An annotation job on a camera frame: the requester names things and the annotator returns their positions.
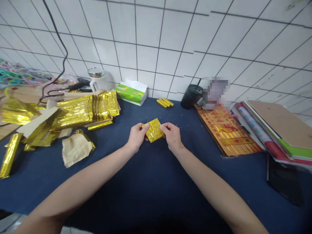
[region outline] stack of paper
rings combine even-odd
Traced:
[[[312,170],[312,128],[279,104],[244,101],[235,105],[275,161]]]

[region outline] hand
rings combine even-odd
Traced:
[[[185,148],[181,141],[180,129],[177,126],[172,123],[164,123],[160,125],[160,129],[166,135],[169,149],[173,153],[177,153],[178,150]]]
[[[138,123],[131,128],[129,140],[127,142],[127,146],[132,148],[135,153],[139,151],[140,146],[143,143],[143,140],[148,140],[147,136],[145,135],[146,132],[149,130],[150,125],[146,124],[144,128],[142,128],[143,123]]]

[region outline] black cable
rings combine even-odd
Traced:
[[[1,125],[0,127],[7,126],[7,125],[9,125],[9,124],[11,124],[11,123],[6,123],[6,124],[4,124],[4,125]]]
[[[48,95],[50,96],[50,93],[51,93],[51,92],[54,92],[54,91],[62,91],[62,90],[66,90],[66,89],[69,89],[69,88],[50,90],[50,91],[48,92]]]
[[[41,102],[41,103],[46,103],[46,102],[42,102],[42,99],[44,99],[44,98],[46,98],[46,97],[55,97],[55,95],[44,96],[44,95],[45,95],[45,94],[44,94],[44,89],[45,89],[47,86],[49,86],[49,85],[51,85],[51,84],[54,84],[54,83],[61,77],[61,75],[64,74],[64,72],[65,72],[65,60],[67,59],[67,56],[68,56],[68,51],[67,51],[66,46],[64,45],[64,43],[63,43],[61,37],[59,36],[59,32],[58,32],[58,29],[56,28],[56,25],[55,25],[54,19],[53,19],[53,17],[52,17],[52,14],[51,14],[51,12],[50,12],[50,9],[49,9],[48,5],[46,4],[46,1],[45,1],[45,0],[42,0],[42,1],[43,1],[44,5],[45,5],[45,7],[46,7],[46,9],[47,9],[47,11],[48,11],[48,13],[49,13],[49,16],[50,16],[51,21],[52,21],[52,24],[53,24],[53,26],[54,26],[55,32],[56,32],[56,34],[57,34],[57,36],[58,36],[60,42],[62,43],[62,45],[63,45],[63,47],[64,47],[64,49],[65,49],[65,51],[66,51],[66,56],[65,56],[65,58],[64,58],[64,60],[63,60],[63,71],[61,72],[61,74],[60,74],[54,81],[52,81],[51,83],[48,83],[48,84],[46,84],[45,86],[43,86],[43,88],[42,88],[42,97],[39,99],[39,102],[38,102],[37,104],[39,104],[40,102]]]

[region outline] gold foil paper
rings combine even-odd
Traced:
[[[54,116],[55,114],[53,114],[46,121],[41,123],[30,134],[30,136],[23,141],[23,143],[31,146],[41,146],[41,147],[50,146],[60,134],[60,131],[50,131]]]
[[[163,100],[158,99],[158,100],[156,100],[156,102],[157,102],[159,105],[161,105],[163,108],[165,108],[165,109],[168,108],[168,106],[167,106],[166,104],[163,103],[163,102],[164,102]]]
[[[82,127],[119,115],[115,91],[59,102],[57,107],[59,110],[50,130]]]
[[[174,104],[171,101],[169,101],[167,98],[164,97],[163,100],[167,102],[171,107],[174,106]]]
[[[106,126],[111,125],[111,124],[113,124],[112,120],[106,121],[106,122],[103,122],[103,123],[99,123],[99,124],[95,124],[95,125],[89,126],[88,130],[89,131],[93,131],[93,130],[96,130],[96,129],[99,129],[99,128],[106,127]]]
[[[16,98],[10,97],[3,105],[2,109],[3,122],[25,125],[29,123],[34,116],[41,115],[39,109],[44,109],[44,107],[35,103],[25,103]]]
[[[37,149],[36,146],[25,145],[24,151],[34,151],[36,149]]]
[[[75,131],[75,133],[80,133],[80,134],[82,134],[82,135],[87,139],[87,141],[91,142],[91,145],[92,145],[92,150],[90,151],[90,153],[91,153],[91,152],[95,149],[94,143],[93,143],[92,141],[90,141],[89,137],[83,132],[83,130],[77,129],[77,130]]]
[[[227,110],[208,111],[197,105],[194,107],[205,128],[225,157],[263,151]]]
[[[16,155],[16,151],[17,151],[17,148],[18,148],[18,145],[20,143],[22,136],[23,136],[22,133],[15,133],[11,136],[6,154],[4,156],[4,159],[1,165],[0,179],[9,177],[11,167],[12,167],[15,155]]]
[[[160,130],[160,122],[158,119],[154,119],[150,122],[148,122],[149,130],[146,133],[147,138],[149,139],[150,143],[162,138],[165,134],[162,130]]]

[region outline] crumpled paper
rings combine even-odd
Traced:
[[[74,135],[62,140],[62,156],[66,168],[87,157],[95,148],[94,144],[85,136],[83,131],[78,130]]]

